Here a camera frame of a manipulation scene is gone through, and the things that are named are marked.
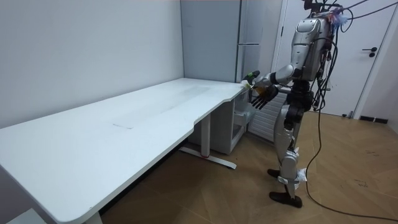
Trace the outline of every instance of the door handle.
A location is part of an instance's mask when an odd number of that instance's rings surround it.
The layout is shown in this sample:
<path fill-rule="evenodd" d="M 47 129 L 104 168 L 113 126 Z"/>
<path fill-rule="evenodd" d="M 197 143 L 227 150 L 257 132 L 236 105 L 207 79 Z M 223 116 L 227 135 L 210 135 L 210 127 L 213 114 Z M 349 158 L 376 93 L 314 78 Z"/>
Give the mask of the door handle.
<path fill-rule="evenodd" d="M 362 50 L 370 50 L 371 52 L 377 51 L 377 47 L 372 47 L 371 49 L 362 49 Z"/>

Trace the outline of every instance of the white door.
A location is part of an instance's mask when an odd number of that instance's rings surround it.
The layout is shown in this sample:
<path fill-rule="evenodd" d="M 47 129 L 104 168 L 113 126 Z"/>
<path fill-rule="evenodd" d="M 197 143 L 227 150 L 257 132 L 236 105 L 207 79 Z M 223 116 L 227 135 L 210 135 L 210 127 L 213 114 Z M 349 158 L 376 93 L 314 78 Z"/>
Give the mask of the white door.
<path fill-rule="evenodd" d="M 359 0 L 344 0 L 337 3 L 348 7 L 357 2 Z M 354 16 L 360 16 L 394 2 L 396 0 L 367 1 L 352 8 L 352 11 Z M 395 6 L 392 6 L 370 16 L 355 19 L 348 32 L 339 32 L 338 58 L 330 77 L 329 88 L 331 91 L 326 93 L 326 106 L 322 110 L 323 113 L 341 116 L 355 110 L 376 59 L 376 57 L 369 56 L 370 50 L 363 49 L 377 47 L 375 52 L 377 55 L 394 10 Z M 309 14 L 310 11 L 305 11 L 303 8 L 303 1 L 287 0 L 284 28 L 280 38 L 279 52 L 276 55 L 276 70 L 290 63 L 295 28 L 297 23 Z"/>

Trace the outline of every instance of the desk leg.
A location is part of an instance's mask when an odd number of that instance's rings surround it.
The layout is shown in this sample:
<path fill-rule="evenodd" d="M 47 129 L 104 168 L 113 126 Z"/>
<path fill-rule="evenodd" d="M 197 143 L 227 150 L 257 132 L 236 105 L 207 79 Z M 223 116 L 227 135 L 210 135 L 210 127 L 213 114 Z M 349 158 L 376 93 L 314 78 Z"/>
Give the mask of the desk leg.
<path fill-rule="evenodd" d="M 187 147 L 181 147 L 180 151 L 216 162 L 230 169 L 236 169 L 236 164 L 210 155 L 210 114 L 205 116 L 201 121 L 201 152 L 197 152 Z"/>
<path fill-rule="evenodd" d="M 86 224 L 102 224 L 100 214 L 96 212 L 91 218 L 86 221 Z"/>

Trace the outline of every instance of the herringbone floor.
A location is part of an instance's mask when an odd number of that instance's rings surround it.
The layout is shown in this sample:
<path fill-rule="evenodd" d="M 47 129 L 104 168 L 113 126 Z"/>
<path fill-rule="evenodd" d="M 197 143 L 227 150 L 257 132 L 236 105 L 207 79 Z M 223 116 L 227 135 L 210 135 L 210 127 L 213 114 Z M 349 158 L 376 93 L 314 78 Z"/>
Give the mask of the herringbone floor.
<path fill-rule="evenodd" d="M 323 149 L 309 171 L 319 202 L 347 212 L 398 218 L 398 135 L 388 126 L 322 116 Z M 318 149 L 317 114 L 307 113 L 300 135 L 299 167 Z M 273 148 L 247 134 L 230 156 L 236 170 L 176 152 L 103 216 L 116 223 L 391 223 L 340 215 L 297 194 L 303 208 L 273 202 L 283 186 L 266 174 L 277 168 Z"/>

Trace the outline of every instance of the white wall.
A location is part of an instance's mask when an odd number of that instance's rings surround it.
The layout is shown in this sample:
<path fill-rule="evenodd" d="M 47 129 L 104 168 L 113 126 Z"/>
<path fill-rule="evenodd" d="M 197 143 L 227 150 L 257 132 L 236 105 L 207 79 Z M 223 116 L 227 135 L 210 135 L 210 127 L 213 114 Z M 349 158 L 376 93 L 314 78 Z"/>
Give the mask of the white wall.
<path fill-rule="evenodd" d="M 389 119 L 395 100 L 398 99 L 398 15 L 397 9 L 373 66 L 372 72 L 359 100 L 354 118 L 370 116 Z"/>
<path fill-rule="evenodd" d="M 398 134 L 398 99 L 393 103 L 391 114 L 388 120 L 388 126 Z"/>
<path fill-rule="evenodd" d="M 271 72 L 272 60 L 274 58 L 275 42 L 279 35 L 278 25 L 282 0 L 266 0 L 264 29 L 262 31 L 261 54 L 259 70 L 261 73 Z"/>
<path fill-rule="evenodd" d="M 0 128 L 183 77 L 179 1 L 2 0 L 0 32 Z M 34 206 L 0 169 L 0 223 Z"/>

